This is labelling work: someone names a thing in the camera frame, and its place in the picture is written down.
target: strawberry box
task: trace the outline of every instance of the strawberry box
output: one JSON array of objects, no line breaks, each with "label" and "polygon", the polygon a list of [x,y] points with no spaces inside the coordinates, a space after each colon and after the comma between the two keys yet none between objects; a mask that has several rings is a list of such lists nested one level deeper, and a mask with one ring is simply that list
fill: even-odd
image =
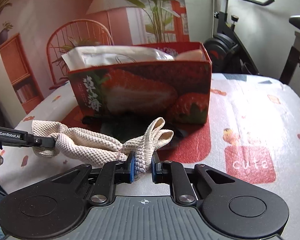
[{"label": "strawberry box", "polygon": [[68,77],[85,116],[162,116],[167,122],[207,121],[212,63],[199,42],[145,44],[172,56],[200,49],[202,61],[151,61],[94,66]]}]

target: wooden bookshelf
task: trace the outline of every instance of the wooden bookshelf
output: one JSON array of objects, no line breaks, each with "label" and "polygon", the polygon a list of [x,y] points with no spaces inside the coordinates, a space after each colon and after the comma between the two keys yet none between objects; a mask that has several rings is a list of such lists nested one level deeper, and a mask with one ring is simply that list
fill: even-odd
[{"label": "wooden bookshelf", "polygon": [[28,114],[43,100],[43,96],[26,58],[19,33],[0,45],[0,54],[16,95]]}]

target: screw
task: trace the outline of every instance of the screw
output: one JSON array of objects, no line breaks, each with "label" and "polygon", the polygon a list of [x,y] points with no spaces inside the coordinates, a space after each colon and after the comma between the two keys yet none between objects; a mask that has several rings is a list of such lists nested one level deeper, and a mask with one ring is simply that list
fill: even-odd
[{"label": "screw", "polygon": [[103,195],[93,195],[91,201],[94,203],[103,203],[107,200],[106,196]]},{"label": "screw", "polygon": [[191,195],[182,195],[179,197],[179,200],[183,203],[191,203],[195,200],[195,198]]}]

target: chair backrest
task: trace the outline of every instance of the chair backrest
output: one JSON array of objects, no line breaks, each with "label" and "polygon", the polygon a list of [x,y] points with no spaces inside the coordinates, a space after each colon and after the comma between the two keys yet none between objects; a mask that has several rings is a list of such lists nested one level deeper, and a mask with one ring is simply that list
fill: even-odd
[{"label": "chair backrest", "polygon": [[67,76],[68,68],[61,55],[78,46],[113,45],[107,28],[99,22],[80,19],[58,28],[47,43],[47,58],[54,84]]}]

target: braided cotton rope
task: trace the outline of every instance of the braided cotton rope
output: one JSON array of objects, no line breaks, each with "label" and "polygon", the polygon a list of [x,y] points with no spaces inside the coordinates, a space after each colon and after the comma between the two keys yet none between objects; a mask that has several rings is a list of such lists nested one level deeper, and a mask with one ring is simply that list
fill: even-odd
[{"label": "braided cotton rope", "polygon": [[54,149],[33,147],[37,156],[54,157],[63,153],[71,159],[90,163],[94,167],[103,166],[115,160],[125,161],[130,151],[135,151],[135,173],[142,174],[150,169],[151,157],[155,150],[170,142],[171,130],[161,130],[162,117],[154,120],[143,136],[128,140],[124,144],[110,136],[82,128],[68,128],[60,122],[32,121],[32,134],[52,137],[56,141]]}]

